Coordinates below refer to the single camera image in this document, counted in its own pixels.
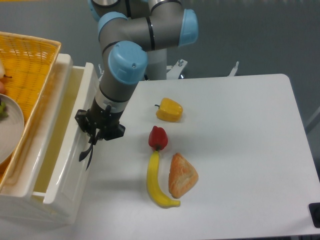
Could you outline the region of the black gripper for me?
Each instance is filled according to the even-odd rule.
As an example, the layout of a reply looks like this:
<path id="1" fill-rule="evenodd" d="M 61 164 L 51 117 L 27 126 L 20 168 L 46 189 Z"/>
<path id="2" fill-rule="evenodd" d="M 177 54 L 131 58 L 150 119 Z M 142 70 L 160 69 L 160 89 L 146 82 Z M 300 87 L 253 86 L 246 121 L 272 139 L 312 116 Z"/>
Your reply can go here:
<path id="1" fill-rule="evenodd" d="M 75 120 L 80 129 L 89 136 L 89 143 L 96 144 L 96 133 L 99 140 L 114 140 L 125 134 L 125 126 L 120 124 L 123 112 L 112 112 L 112 107 L 107 105 L 102 108 L 94 99 L 89 110 L 78 109 Z"/>

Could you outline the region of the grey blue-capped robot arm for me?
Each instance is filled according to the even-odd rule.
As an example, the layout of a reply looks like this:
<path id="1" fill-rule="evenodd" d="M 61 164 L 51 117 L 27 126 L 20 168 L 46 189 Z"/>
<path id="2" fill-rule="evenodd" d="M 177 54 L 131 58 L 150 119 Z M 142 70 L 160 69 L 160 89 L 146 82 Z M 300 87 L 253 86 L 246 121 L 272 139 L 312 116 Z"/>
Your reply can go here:
<path id="1" fill-rule="evenodd" d="M 88 110 L 75 119 L 89 143 L 124 135 L 120 118 L 148 65 L 148 52 L 193 44 L 199 36 L 196 13 L 179 0 L 90 0 L 98 23 L 104 73 Z"/>

